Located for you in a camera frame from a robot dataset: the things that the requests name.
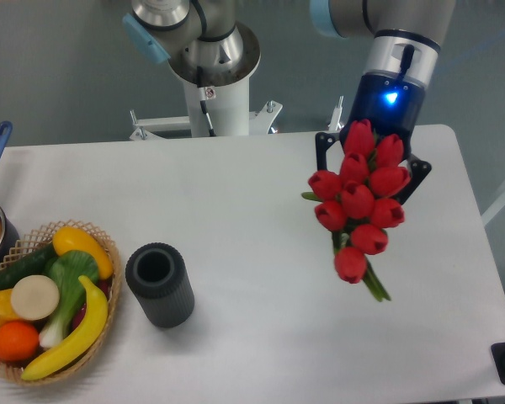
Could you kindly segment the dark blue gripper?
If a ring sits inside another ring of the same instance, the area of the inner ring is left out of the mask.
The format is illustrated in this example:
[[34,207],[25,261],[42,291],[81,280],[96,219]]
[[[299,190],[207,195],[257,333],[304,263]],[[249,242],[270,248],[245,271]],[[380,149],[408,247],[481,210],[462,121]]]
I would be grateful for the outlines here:
[[[397,134],[403,154],[412,153],[411,139],[417,117],[439,57],[440,43],[426,35],[404,29],[381,29],[375,33],[369,58],[360,79],[348,122],[368,120],[383,139]],[[344,152],[341,136],[315,134],[316,169],[338,167]],[[397,194],[404,205],[431,173],[430,162],[411,154],[407,160],[409,183]]]

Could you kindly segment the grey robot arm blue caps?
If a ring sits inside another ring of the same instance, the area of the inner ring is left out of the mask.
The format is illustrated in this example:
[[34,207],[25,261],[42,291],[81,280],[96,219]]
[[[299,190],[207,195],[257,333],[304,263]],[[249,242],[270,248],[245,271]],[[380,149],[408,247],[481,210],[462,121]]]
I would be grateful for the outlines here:
[[428,174],[411,137],[452,1],[134,1],[122,24],[136,49],[182,83],[195,137],[326,131],[343,141],[370,120],[398,134],[411,180]]

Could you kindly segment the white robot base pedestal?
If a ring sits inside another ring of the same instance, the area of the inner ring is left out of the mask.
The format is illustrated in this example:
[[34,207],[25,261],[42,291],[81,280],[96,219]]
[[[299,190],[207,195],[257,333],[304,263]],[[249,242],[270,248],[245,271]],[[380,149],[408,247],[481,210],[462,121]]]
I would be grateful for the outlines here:
[[249,80],[225,86],[199,87],[183,82],[188,114],[185,116],[138,119],[130,111],[132,141],[163,138],[170,132],[188,131],[193,138],[255,136],[274,134],[274,124],[283,104],[268,100],[259,110],[250,110]]

